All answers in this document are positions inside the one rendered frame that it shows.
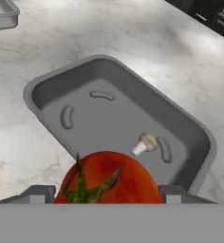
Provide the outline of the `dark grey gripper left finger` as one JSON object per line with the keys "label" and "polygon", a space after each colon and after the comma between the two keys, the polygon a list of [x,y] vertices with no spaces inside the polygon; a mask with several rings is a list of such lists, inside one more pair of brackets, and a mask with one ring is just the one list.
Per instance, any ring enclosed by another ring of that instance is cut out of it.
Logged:
{"label": "dark grey gripper left finger", "polygon": [[23,193],[0,200],[0,204],[48,204],[55,199],[54,185],[32,185]]}

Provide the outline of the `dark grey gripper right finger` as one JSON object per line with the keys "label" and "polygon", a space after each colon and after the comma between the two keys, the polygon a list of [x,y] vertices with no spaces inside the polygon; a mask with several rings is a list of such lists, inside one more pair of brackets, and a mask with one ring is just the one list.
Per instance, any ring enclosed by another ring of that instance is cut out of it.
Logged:
{"label": "dark grey gripper right finger", "polygon": [[166,204],[214,204],[211,200],[190,194],[178,185],[159,185],[158,189]]}

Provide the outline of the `red tomato with green stem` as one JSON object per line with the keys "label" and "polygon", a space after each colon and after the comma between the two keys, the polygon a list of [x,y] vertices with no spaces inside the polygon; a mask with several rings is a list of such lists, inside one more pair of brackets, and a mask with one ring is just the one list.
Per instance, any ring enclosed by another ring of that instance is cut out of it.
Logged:
{"label": "red tomato with green stem", "polygon": [[66,173],[56,204],[161,204],[162,196],[148,171],[118,152],[96,152],[80,158]]}

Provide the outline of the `white mushroom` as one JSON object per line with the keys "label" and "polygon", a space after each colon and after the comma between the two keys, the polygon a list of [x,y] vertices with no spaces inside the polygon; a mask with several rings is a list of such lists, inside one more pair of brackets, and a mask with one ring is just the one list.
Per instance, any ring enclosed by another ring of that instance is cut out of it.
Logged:
{"label": "white mushroom", "polygon": [[133,148],[132,154],[139,156],[143,152],[152,152],[157,148],[158,142],[154,136],[149,133],[142,133],[138,144]]}

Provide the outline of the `grey tupperware container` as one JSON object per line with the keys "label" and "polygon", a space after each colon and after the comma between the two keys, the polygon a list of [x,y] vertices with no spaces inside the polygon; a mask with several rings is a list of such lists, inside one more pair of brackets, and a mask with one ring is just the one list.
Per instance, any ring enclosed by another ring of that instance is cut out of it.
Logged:
{"label": "grey tupperware container", "polygon": [[159,185],[196,194],[216,155],[210,130],[118,59],[92,55],[30,81],[27,107],[72,157],[131,155],[139,137],[159,139],[137,160]]}
{"label": "grey tupperware container", "polygon": [[16,28],[20,10],[11,0],[0,0],[0,30]]}

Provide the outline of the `black stove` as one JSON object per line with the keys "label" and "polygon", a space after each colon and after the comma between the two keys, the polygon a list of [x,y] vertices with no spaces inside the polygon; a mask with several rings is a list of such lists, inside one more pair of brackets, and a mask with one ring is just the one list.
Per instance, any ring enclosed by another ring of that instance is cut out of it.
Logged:
{"label": "black stove", "polygon": [[224,0],[165,0],[224,37]]}

